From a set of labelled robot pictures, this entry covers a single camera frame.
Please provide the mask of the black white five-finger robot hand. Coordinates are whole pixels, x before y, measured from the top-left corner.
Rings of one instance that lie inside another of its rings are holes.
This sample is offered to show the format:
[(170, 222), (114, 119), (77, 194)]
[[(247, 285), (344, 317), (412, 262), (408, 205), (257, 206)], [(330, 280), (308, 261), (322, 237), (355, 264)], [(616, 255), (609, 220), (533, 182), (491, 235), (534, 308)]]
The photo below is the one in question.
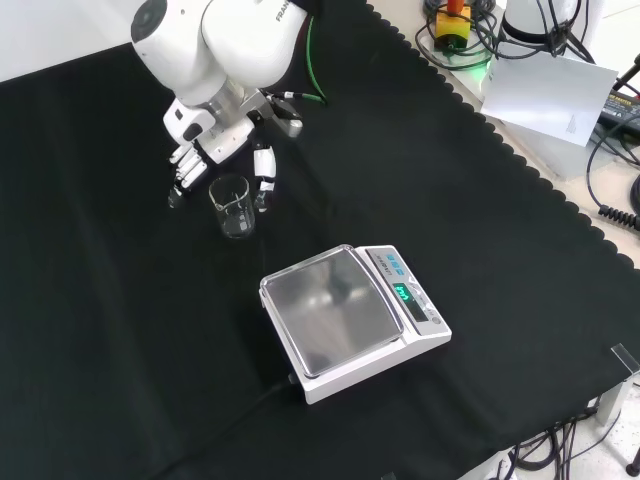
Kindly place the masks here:
[(177, 91), (163, 117), (167, 132), (178, 144), (169, 157), (174, 174), (169, 206), (178, 207), (214, 166), (250, 144), (257, 181), (254, 205), (266, 211), (275, 189), (277, 164), (262, 129), (271, 120), (288, 137), (297, 137), (303, 121), (292, 101), (303, 97), (291, 91), (272, 93), (224, 84), (209, 101), (196, 104)]

